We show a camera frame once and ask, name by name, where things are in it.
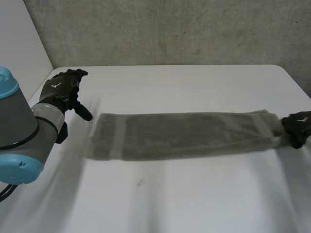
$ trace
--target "black glove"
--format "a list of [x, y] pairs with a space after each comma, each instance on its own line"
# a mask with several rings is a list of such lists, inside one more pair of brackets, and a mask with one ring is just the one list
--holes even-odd
[[[74, 109], [81, 118], [91, 121], [92, 114], [78, 101], [79, 85], [85, 75], [88, 73], [81, 69], [68, 69], [65, 73], [61, 72], [55, 75], [45, 82], [40, 95], [40, 103], [52, 104], [64, 115], [67, 110]], [[67, 124], [64, 122], [56, 143], [62, 143], [67, 136]]]
[[281, 120], [289, 135], [289, 142], [295, 149], [301, 148], [311, 135], [311, 112], [290, 114]]

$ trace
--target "folded towel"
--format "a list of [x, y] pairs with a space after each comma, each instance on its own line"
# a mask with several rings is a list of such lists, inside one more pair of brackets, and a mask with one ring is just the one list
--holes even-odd
[[95, 160], [194, 158], [267, 150], [286, 145], [274, 114], [102, 114], [93, 136]]

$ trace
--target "table surface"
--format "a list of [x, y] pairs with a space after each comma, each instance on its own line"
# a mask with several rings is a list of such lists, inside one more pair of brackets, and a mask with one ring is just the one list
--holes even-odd
[[[55, 74], [77, 67], [62, 67]], [[308, 150], [290, 148], [155, 162], [93, 161], [100, 113], [250, 112], [279, 117], [311, 100], [277, 66], [80, 67], [79, 100], [95, 116], [66, 114], [69, 137], [45, 169], [0, 208], [10, 233], [293, 233], [311, 230]], [[41, 88], [30, 101], [34, 105]]]

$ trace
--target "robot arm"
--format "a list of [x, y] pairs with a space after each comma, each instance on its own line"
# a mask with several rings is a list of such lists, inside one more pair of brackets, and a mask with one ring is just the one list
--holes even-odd
[[35, 181], [54, 143], [67, 138], [65, 112], [84, 120], [92, 114], [79, 103], [83, 70], [67, 70], [47, 80], [40, 101], [29, 107], [11, 72], [0, 67], [0, 181], [12, 185]]

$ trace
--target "gray wall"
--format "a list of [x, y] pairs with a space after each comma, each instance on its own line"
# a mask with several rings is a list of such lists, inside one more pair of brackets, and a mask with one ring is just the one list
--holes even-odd
[[311, 96], [310, 0], [24, 1], [54, 67], [275, 64]]

